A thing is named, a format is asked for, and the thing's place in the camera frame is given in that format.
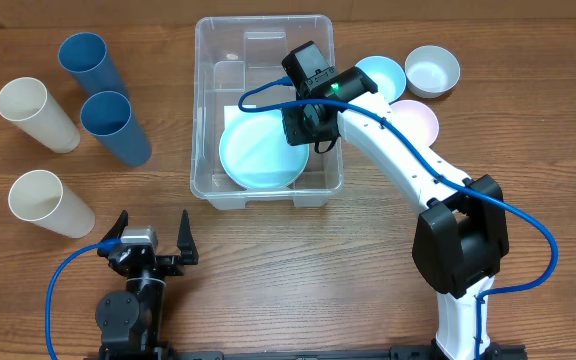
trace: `blue cable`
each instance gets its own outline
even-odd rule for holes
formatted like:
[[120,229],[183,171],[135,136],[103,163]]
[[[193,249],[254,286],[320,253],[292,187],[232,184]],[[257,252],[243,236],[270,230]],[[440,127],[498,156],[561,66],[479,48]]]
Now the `blue cable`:
[[242,95],[242,97],[239,99],[239,103],[238,103],[239,110],[241,110],[243,112],[257,113],[257,112],[264,112],[264,111],[270,111],[270,110],[278,110],[278,109],[284,109],[284,108],[298,107],[298,106],[303,106],[303,105],[328,105],[328,106],[334,106],[337,108],[356,111],[356,112],[358,112],[362,115],[365,115],[365,116],[377,121],[378,123],[382,124],[393,135],[395,135],[397,137],[397,139],[399,139],[399,141],[401,141],[404,144],[404,146],[406,146],[408,151],[410,151],[410,153],[415,157],[415,159],[419,162],[419,164],[432,177],[434,177],[437,181],[441,182],[442,184],[444,184],[444,185],[446,185],[446,186],[448,186],[448,187],[450,187],[456,191],[461,192],[464,195],[467,195],[467,196],[479,199],[481,201],[487,202],[489,204],[492,204],[494,206],[502,208],[505,211],[508,211],[509,213],[516,215],[517,217],[521,218],[522,220],[526,221],[527,223],[529,223],[530,225],[535,227],[537,230],[539,230],[539,232],[546,238],[546,240],[548,241],[548,245],[550,245],[550,263],[548,264],[548,267],[546,268],[544,273],[541,274],[541,276],[539,276],[537,279],[535,279],[529,283],[526,283],[526,284],[508,286],[508,287],[503,287],[503,288],[498,288],[498,289],[489,289],[489,290],[482,291],[481,293],[479,293],[479,295],[477,295],[477,317],[476,317],[476,319],[477,319],[477,332],[476,332],[476,336],[475,336],[475,360],[479,360],[479,347],[480,347],[480,343],[481,343],[481,332],[482,332],[481,306],[483,304],[485,304],[484,297],[489,296],[489,295],[494,295],[494,294],[506,294],[506,293],[513,293],[513,292],[519,292],[519,291],[534,289],[537,286],[543,284],[546,280],[548,280],[548,278],[550,278],[552,273],[555,271],[555,268],[557,267],[557,261],[559,259],[559,248],[557,247],[557,241],[555,240],[555,237],[550,233],[550,231],[542,223],[540,223],[537,219],[535,219],[531,215],[523,212],[522,210],[520,210],[520,209],[518,209],[518,208],[516,208],[510,204],[507,204],[503,201],[500,201],[500,200],[497,200],[493,197],[490,197],[488,195],[482,194],[480,192],[477,192],[477,191],[472,190],[470,188],[467,188],[465,186],[456,184],[456,183],[446,179],[445,177],[443,177],[435,169],[433,169],[432,166],[430,166],[430,164],[426,161],[426,159],[424,159],[423,156],[419,153],[419,151],[417,151],[415,146],[410,141],[408,141],[408,139],[399,130],[397,130],[391,123],[384,121],[384,119],[382,119],[379,115],[377,115],[371,111],[368,111],[364,108],[361,108],[361,107],[356,106],[356,105],[348,104],[345,102],[341,102],[341,101],[334,101],[334,100],[327,100],[327,99],[295,100],[295,101],[288,101],[288,102],[270,105],[270,106],[263,106],[263,107],[259,107],[259,108],[244,108],[243,107],[243,103],[248,96],[256,94],[260,91],[263,91],[263,90],[265,90],[271,86],[275,86],[275,85],[292,86],[292,82],[290,81],[290,78],[286,76],[286,77],[283,77],[279,80],[276,80],[276,81],[273,81],[273,82],[268,83],[266,85],[263,85],[257,89],[248,91],[247,93]]
[[66,268],[66,266],[73,261],[79,255],[88,252],[90,250],[95,249],[104,249],[107,251],[112,250],[113,247],[119,245],[121,240],[119,239],[111,239],[104,241],[102,243],[88,245],[82,249],[75,251],[72,255],[70,255],[64,262],[59,265],[55,274],[52,276],[50,280],[50,285],[48,285],[48,292],[46,293],[46,309],[45,309],[45,316],[44,316],[44,327],[45,327],[45,335],[46,335],[46,348],[48,348],[48,355],[52,360],[57,360],[57,354],[55,354],[55,349],[52,347],[52,337],[50,336],[50,308],[52,305],[52,293],[55,290],[55,284],[57,283],[57,278],[61,274],[61,272]]

